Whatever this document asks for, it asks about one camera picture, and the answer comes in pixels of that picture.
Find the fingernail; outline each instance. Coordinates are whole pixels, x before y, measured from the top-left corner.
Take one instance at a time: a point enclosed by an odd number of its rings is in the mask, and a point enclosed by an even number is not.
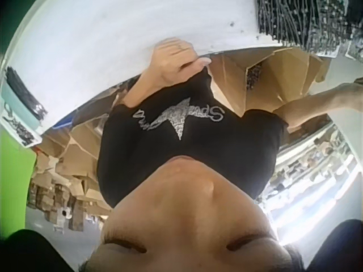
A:
[[[212,60],[210,58],[200,58],[201,62],[203,63],[204,66],[207,66],[208,64],[210,64],[212,62]]]

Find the finger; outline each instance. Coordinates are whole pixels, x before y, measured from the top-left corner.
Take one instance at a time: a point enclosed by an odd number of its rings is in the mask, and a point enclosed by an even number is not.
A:
[[[179,51],[182,50],[186,50],[189,48],[193,48],[193,45],[187,41],[183,41],[183,40],[175,40],[172,42],[168,42],[166,44],[161,45],[160,47],[158,47],[158,49],[169,52],[169,53],[177,53]]]
[[[198,59],[197,53],[194,49],[187,49],[184,51],[179,52],[178,54],[174,54],[170,57],[170,60],[175,65],[182,67],[183,65],[194,62]]]
[[[178,73],[178,79],[180,80],[180,82],[185,82],[192,76],[201,72],[203,68],[210,63],[210,58],[199,58],[185,68],[182,68],[181,71]]]
[[[158,49],[168,48],[168,47],[171,47],[173,45],[180,43],[181,41],[182,40],[179,38],[170,38],[170,39],[166,39],[166,40],[163,40],[163,41],[157,43],[155,47]]]

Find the man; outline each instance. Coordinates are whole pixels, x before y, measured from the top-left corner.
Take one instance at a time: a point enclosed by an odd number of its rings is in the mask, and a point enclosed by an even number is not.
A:
[[[336,108],[361,110],[363,88],[342,84],[239,118],[214,100],[210,62],[191,44],[166,40],[115,105],[98,161],[114,209],[81,271],[303,270],[254,199],[286,128]]]

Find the eyelid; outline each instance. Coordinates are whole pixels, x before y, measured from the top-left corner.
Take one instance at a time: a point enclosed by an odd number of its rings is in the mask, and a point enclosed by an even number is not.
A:
[[[229,243],[226,248],[229,251],[234,252],[254,240],[263,239],[263,238],[270,238],[275,240],[275,238],[270,233],[248,234],[234,240],[232,243]]]
[[[126,249],[134,249],[138,253],[146,253],[147,249],[136,241],[130,241],[130,239],[115,238],[111,236],[105,236],[103,244],[116,244]]]

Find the hand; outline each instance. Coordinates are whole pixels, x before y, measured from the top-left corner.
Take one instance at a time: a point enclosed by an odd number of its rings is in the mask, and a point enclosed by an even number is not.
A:
[[[363,112],[363,78],[354,83],[343,83],[335,89],[344,107]]]
[[[210,58],[198,58],[192,44],[173,38],[154,48],[144,74],[161,89],[187,81],[210,63]]]

